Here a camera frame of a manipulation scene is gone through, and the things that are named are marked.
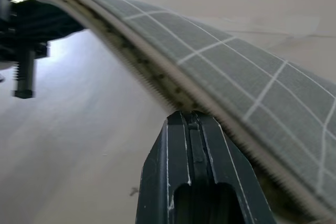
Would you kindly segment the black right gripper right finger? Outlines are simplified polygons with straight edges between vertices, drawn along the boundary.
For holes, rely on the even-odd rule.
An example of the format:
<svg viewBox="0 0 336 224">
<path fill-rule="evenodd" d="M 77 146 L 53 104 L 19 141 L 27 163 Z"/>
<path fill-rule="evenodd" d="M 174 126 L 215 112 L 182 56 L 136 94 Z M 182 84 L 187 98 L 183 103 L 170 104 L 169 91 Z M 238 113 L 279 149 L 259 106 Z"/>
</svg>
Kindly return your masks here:
<svg viewBox="0 0 336 224">
<path fill-rule="evenodd" d="M 195 111 L 213 176 L 211 223 L 275 223 L 255 172 L 238 147 L 210 115 Z"/>
</svg>

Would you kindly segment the finger of the black ribbed left gripper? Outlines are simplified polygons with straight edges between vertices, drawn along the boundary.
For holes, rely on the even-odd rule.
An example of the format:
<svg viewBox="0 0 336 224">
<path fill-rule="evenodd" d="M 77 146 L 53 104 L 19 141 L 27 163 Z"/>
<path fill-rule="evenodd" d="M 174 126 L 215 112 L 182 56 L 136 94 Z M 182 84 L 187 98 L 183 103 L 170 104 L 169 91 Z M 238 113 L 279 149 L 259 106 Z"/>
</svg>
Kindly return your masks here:
<svg viewBox="0 0 336 224">
<path fill-rule="evenodd" d="M 33 42 L 64 38 L 84 29 L 62 9 L 37 0 L 14 3 L 10 27 L 15 39 Z"/>
</svg>

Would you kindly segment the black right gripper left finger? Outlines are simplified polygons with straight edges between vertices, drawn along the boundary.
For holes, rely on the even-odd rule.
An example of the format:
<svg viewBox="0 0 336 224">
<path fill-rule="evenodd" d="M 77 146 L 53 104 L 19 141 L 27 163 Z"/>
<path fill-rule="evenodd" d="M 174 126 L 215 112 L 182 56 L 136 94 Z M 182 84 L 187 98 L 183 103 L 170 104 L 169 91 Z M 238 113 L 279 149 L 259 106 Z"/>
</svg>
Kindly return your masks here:
<svg viewBox="0 0 336 224">
<path fill-rule="evenodd" d="M 163 123 L 142 168 L 136 223 L 197 223 L 195 111 Z"/>
</svg>

